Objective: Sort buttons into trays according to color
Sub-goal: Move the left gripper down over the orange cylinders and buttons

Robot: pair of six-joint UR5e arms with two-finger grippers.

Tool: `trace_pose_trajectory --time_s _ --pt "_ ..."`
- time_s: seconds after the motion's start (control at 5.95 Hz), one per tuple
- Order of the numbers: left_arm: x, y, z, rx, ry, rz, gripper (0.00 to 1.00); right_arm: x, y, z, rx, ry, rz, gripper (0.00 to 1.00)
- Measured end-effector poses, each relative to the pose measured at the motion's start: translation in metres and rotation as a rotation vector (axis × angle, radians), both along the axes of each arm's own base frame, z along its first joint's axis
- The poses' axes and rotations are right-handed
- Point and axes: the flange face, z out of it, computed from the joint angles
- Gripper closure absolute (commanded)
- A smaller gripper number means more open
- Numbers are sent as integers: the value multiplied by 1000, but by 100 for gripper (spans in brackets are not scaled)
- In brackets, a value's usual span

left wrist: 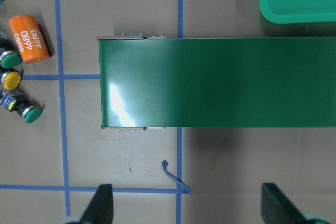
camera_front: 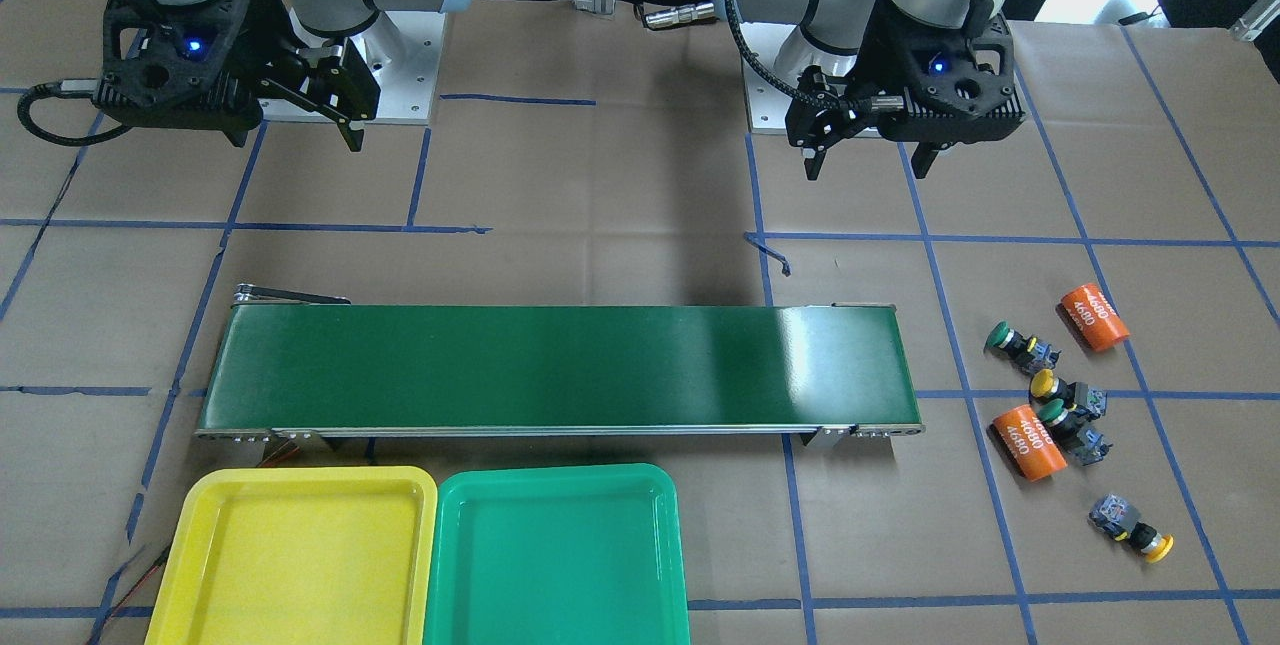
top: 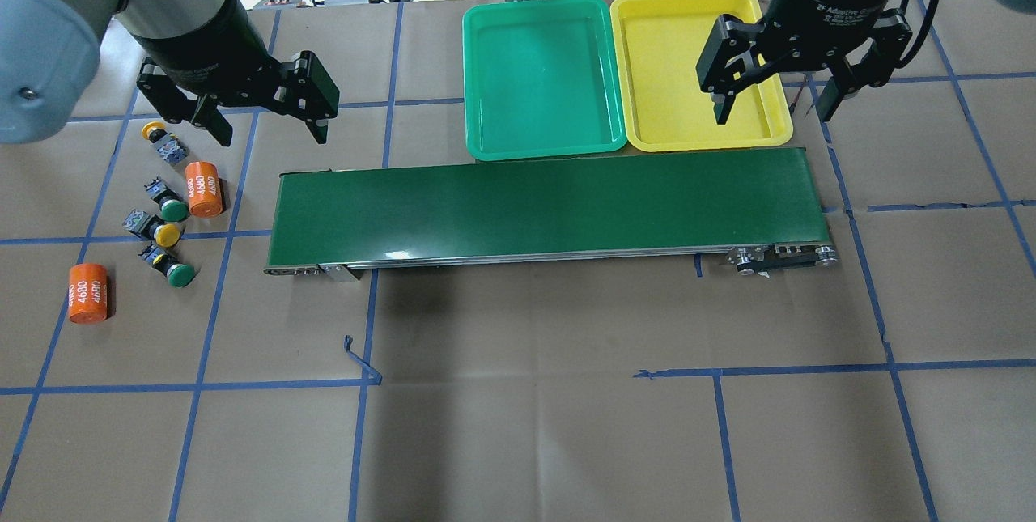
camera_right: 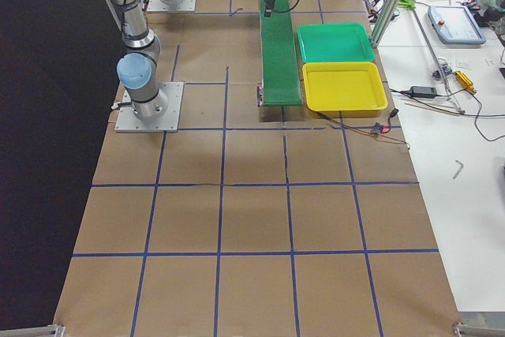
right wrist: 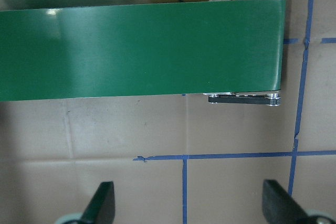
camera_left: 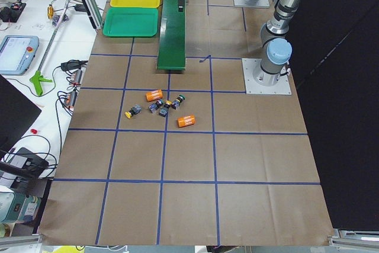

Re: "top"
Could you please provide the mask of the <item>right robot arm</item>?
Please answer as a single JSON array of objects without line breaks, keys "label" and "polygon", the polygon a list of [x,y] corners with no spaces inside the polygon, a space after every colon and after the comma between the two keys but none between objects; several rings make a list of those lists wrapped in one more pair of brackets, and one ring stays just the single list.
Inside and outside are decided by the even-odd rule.
[{"label": "right robot arm", "polygon": [[[724,124],[737,94],[777,74],[831,74],[815,105],[823,121],[861,88],[885,86],[916,57],[940,0],[930,0],[919,29],[911,28],[903,6],[889,8],[888,1],[769,0],[755,22],[719,16],[696,65],[699,86],[714,102],[715,121]],[[996,1],[1034,13],[1034,0]]]}]

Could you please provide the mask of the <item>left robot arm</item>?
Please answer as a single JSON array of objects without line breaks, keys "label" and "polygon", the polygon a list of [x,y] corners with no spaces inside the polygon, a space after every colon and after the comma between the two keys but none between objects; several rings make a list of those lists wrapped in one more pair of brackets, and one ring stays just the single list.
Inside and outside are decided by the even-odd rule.
[{"label": "left robot arm", "polygon": [[117,20],[145,57],[137,86],[169,123],[229,146],[222,108],[263,108],[306,124],[325,143],[340,91],[317,55],[274,58],[240,0],[2,0],[3,143],[44,141],[71,118]]}]

